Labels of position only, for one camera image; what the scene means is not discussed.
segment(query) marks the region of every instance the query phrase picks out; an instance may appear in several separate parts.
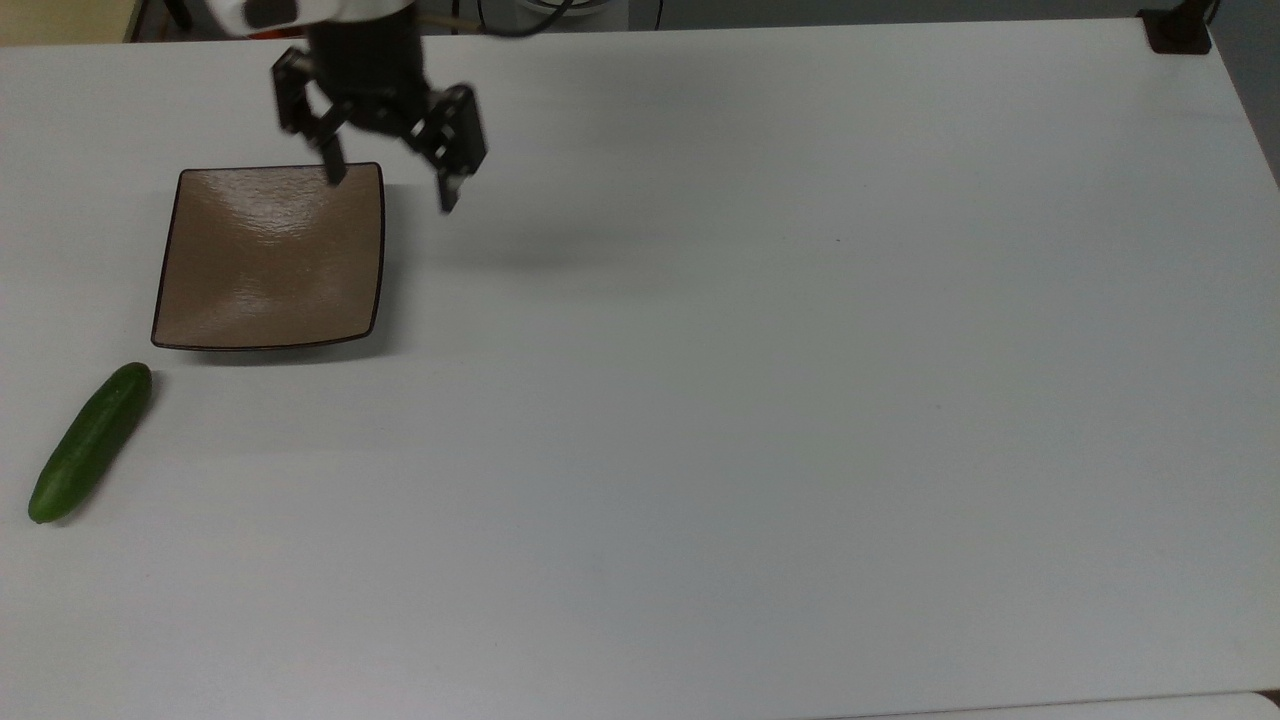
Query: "table surface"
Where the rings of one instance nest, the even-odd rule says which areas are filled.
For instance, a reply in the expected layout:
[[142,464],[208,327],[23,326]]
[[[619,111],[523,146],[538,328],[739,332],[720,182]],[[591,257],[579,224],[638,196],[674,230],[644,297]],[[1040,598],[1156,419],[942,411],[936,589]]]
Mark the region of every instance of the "table surface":
[[138,0],[0,0],[0,46],[124,42]]
[[[1280,193],[1137,20],[433,38],[364,341],[148,345],[280,42],[0,51],[0,716],[829,717],[1280,685]],[[116,365],[86,511],[31,484]]]
[[1240,693],[925,712],[911,715],[910,720],[1280,720],[1280,708],[1261,696]]

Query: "brown plate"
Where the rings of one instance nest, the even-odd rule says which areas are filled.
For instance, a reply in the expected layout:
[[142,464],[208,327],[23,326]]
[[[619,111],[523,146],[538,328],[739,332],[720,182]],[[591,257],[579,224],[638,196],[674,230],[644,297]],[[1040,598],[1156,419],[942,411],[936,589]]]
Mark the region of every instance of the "brown plate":
[[367,336],[383,275],[383,172],[183,170],[151,342],[271,350]]

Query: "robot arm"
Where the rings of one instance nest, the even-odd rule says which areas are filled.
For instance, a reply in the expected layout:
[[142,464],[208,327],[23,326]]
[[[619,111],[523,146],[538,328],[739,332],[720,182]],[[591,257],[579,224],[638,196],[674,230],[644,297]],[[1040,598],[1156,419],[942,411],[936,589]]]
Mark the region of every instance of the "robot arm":
[[[291,47],[271,67],[280,128],[319,151],[332,184],[347,173],[338,129],[398,137],[434,169],[440,209],[458,200],[486,146],[475,91],[433,88],[422,72],[422,45],[412,0],[209,0],[232,33],[305,26],[308,51]],[[320,117],[307,83],[329,99]]]

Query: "green cucumber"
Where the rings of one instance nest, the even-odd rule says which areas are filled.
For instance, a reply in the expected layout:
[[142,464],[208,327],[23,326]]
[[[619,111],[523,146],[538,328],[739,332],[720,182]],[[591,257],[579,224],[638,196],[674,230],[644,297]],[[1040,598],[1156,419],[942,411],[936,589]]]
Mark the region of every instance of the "green cucumber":
[[37,523],[50,523],[76,510],[138,427],[150,400],[150,368],[129,363],[113,373],[49,456],[31,493],[27,515]]

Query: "black mount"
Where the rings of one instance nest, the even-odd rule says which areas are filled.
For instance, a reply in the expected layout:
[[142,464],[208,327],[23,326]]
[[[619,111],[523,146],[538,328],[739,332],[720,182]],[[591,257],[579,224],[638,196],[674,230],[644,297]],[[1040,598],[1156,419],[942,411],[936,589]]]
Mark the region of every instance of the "black mount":
[[[448,213],[488,147],[471,86],[428,85],[413,13],[408,5],[375,20],[310,26],[311,53],[291,47],[271,67],[275,106],[280,128],[320,152],[330,184],[347,174],[338,138],[344,123],[403,140],[435,168],[440,210]],[[311,81],[332,101],[319,118],[307,101]]]
[[1161,55],[1207,55],[1213,47],[1204,24],[1212,0],[1184,0],[1172,10],[1138,10],[1147,42]]

